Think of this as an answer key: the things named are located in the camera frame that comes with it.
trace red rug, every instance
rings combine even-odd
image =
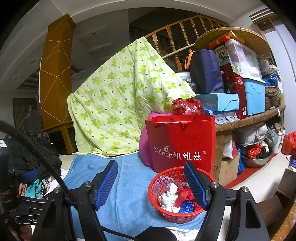
[[[271,160],[271,158],[275,157],[277,154],[272,154],[271,157],[269,158],[268,161]],[[238,174],[237,175],[237,178],[234,179],[231,183],[228,183],[225,188],[233,188],[234,186],[236,186],[237,184],[245,181],[249,176],[253,175],[256,171],[260,170],[262,167],[259,167],[259,168],[248,168],[248,167],[245,167],[244,168],[244,171],[241,173],[241,174]]]

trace red plastic basket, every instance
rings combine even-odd
[[[215,179],[207,172],[198,169],[200,173],[204,173],[211,182]],[[175,183],[178,187],[186,184],[184,175],[184,167],[173,167],[156,175],[148,186],[148,198],[151,204],[164,216],[166,220],[172,223],[187,223],[195,219],[204,210],[200,209],[192,213],[172,213],[162,209],[157,202],[157,197],[168,191],[168,184]]]

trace screw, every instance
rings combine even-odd
[[[89,188],[90,186],[92,186],[92,182],[85,182],[83,186],[85,186],[86,188]]]
[[[211,182],[211,186],[213,188],[217,188],[219,186],[219,183],[217,183],[217,182]]]
[[[61,190],[62,190],[61,187],[56,187],[56,188],[54,189],[54,192],[55,192],[55,193],[59,193]]]
[[[243,191],[243,192],[248,192],[249,189],[248,189],[246,186],[243,186],[243,187],[242,187],[242,191]]]

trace blue blanket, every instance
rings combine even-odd
[[[84,182],[92,181],[98,172],[105,169],[110,160],[92,154],[77,155],[64,182],[69,189],[78,188]],[[118,162],[118,175],[106,204],[96,212],[102,226],[131,236],[140,234],[149,226],[200,228],[205,212],[189,223],[176,224],[165,220],[152,206],[147,190],[150,181],[157,173],[142,163],[139,153],[114,157],[112,160]],[[83,238],[78,212],[73,207],[72,216],[76,236]],[[128,240],[109,233],[105,234],[108,240]]]

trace navy blue tote bag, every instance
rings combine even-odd
[[[191,52],[184,66],[185,69],[190,67],[191,82],[197,85],[196,94],[224,93],[222,74],[213,50]]]

